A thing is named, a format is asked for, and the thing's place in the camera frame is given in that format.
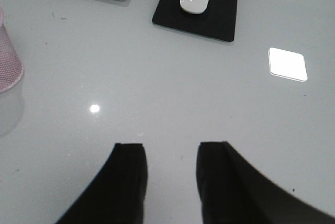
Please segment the pink cup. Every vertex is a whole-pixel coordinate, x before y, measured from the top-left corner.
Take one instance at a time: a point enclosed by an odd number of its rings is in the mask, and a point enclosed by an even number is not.
[[[0,93],[19,82],[23,69],[4,26],[4,13],[0,8]]]

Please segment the mouse pad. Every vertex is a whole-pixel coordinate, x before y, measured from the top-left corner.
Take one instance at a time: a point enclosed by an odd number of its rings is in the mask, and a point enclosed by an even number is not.
[[[234,41],[237,0],[209,0],[199,15],[189,14],[180,7],[180,0],[160,0],[153,15],[154,24],[211,37]]]

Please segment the white desk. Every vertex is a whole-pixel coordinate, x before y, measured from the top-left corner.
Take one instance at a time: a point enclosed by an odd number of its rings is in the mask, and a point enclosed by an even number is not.
[[[158,1],[0,0],[25,66],[0,94],[1,223],[56,222],[116,142],[146,148],[146,224],[202,222],[197,148],[223,140],[335,216],[335,0],[238,0],[233,43],[153,25]],[[308,80],[271,75],[270,47]]]

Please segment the mesh pencil holder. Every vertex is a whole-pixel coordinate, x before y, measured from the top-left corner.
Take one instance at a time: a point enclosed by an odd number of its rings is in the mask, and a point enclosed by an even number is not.
[[[19,82],[23,70],[23,65],[4,26],[4,13],[0,8],[0,93]]]

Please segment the white table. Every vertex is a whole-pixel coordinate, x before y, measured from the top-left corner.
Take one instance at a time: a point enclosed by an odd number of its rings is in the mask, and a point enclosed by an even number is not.
[[[224,140],[335,216],[335,0],[238,0],[233,43],[152,24],[158,1],[0,0],[25,66],[0,94],[1,223],[56,222],[116,142],[145,146],[146,224],[202,222],[197,148]],[[308,80],[271,75],[270,47]]]

